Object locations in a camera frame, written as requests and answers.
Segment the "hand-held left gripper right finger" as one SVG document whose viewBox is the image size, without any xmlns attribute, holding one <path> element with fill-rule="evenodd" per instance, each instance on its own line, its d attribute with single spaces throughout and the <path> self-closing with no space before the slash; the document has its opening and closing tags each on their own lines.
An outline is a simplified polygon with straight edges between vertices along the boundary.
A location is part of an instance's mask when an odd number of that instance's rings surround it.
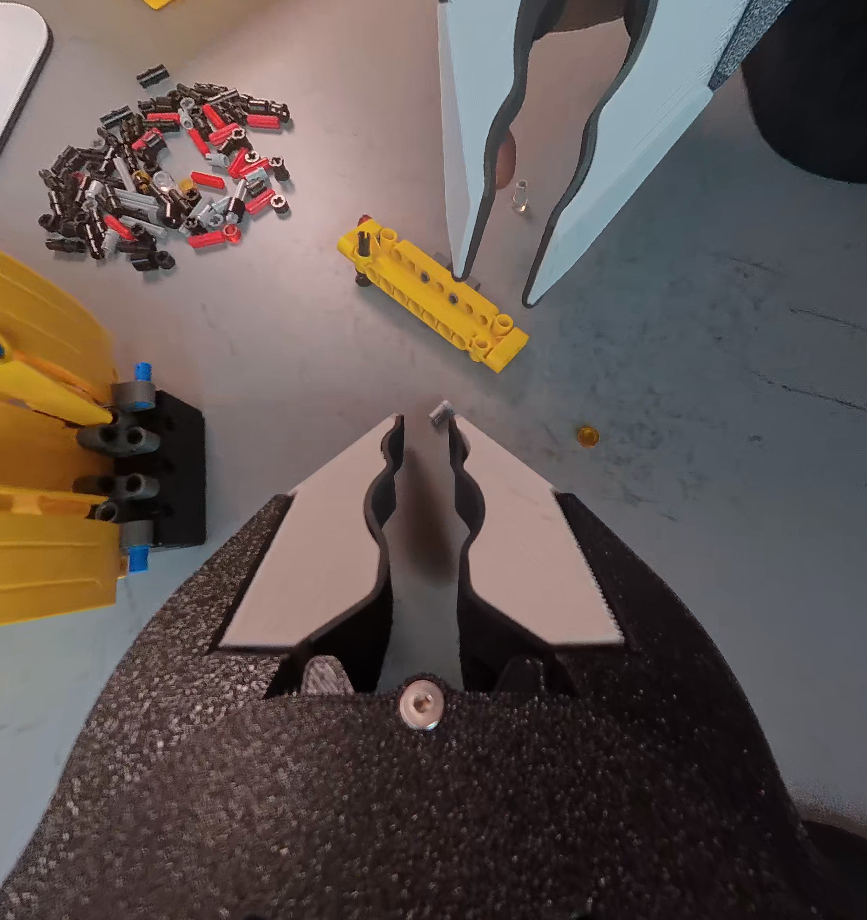
<svg viewBox="0 0 867 920">
<path fill-rule="evenodd" d="M 473 599 L 550 648 L 623 646 L 555 487 L 461 415 L 449 449 Z"/>
</svg>

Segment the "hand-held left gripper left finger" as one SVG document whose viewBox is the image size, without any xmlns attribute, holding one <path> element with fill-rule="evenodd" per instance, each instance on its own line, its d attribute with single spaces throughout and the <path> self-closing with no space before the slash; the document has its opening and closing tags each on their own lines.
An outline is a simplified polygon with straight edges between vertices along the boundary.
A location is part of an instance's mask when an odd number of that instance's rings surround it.
<svg viewBox="0 0 867 920">
<path fill-rule="evenodd" d="M 384 527 L 397 506 L 404 441 L 404 417 L 387 416 L 286 495 L 220 650 L 293 650 L 375 601 L 389 578 Z"/>
</svg>

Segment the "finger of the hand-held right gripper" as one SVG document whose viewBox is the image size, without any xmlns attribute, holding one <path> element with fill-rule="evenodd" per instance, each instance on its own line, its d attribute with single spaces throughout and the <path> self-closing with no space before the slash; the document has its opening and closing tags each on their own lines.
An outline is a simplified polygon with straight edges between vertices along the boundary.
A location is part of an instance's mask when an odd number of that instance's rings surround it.
<svg viewBox="0 0 867 920">
<path fill-rule="evenodd" d="M 473 270 L 496 192 L 500 148 L 525 90 L 526 1 L 437 3 L 445 210 L 453 276 Z"/>
<path fill-rule="evenodd" d="M 716 65 L 748 5 L 622 3 L 627 57 L 585 127 L 578 167 L 525 284 L 525 306 L 574 266 L 706 107 Z"/>
</svg>

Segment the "yellow lego beam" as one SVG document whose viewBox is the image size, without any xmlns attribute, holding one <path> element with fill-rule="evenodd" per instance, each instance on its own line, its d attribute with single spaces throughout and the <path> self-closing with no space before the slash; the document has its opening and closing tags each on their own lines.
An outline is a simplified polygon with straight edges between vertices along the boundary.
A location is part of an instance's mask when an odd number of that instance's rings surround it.
<svg viewBox="0 0 867 920">
<path fill-rule="evenodd" d="M 337 250 L 352 263 L 358 282 L 375 286 L 471 361 L 496 374 L 529 341 L 497 305 L 374 219 L 341 236 Z"/>
</svg>

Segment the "yellow lego model black base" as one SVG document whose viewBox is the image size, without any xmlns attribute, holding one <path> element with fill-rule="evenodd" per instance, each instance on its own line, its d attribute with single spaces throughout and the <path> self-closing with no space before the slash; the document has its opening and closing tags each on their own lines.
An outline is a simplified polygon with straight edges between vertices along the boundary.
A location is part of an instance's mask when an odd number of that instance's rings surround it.
<svg viewBox="0 0 867 920">
<path fill-rule="evenodd" d="M 155 550 L 207 536 L 205 420 L 0 251 L 0 627 L 115 602 Z"/>
</svg>

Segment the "pile of red black lego pins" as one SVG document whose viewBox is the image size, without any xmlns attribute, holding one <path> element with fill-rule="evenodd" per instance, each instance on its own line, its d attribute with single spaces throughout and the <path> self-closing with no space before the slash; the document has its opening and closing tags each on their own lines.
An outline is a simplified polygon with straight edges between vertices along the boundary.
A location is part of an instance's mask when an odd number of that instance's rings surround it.
<svg viewBox="0 0 867 920">
<path fill-rule="evenodd" d="M 113 109 L 91 144 L 66 146 L 38 174 L 45 248 L 152 275 L 175 268 L 180 245 L 233 247 L 270 214 L 287 222 L 288 164 L 258 142 L 293 126 L 284 101 L 209 82 Z"/>
</svg>

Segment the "person's right hand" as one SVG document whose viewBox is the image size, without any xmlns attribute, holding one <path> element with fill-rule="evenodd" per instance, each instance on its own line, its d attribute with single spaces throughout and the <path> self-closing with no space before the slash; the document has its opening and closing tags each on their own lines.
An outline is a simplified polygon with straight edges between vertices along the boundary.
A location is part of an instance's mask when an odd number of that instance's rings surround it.
<svg viewBox="0 0 867 920">
<path fill-rule="evenodd" d="M 625 1 L 552 1 L 548 2 L 536 27 L 535 40 L 550 32 L 589 29 L 624 16 Z M 508 131 L 499 149 L 496 167 L 496 189 L 506 188 L 516 169 L 516 142 Z"/>
</svg>

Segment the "white rounded board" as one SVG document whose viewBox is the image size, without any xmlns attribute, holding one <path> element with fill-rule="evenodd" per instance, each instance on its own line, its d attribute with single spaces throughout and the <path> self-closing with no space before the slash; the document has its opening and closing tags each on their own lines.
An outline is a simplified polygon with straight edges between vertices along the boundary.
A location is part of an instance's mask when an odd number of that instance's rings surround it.
<svg viewBox="0 0 867 920">
<path fill-rule="evenodd" d="M 0 2 L 0 157 L 52 47 L 53 33 L 37 10 Z"/>
</svg>

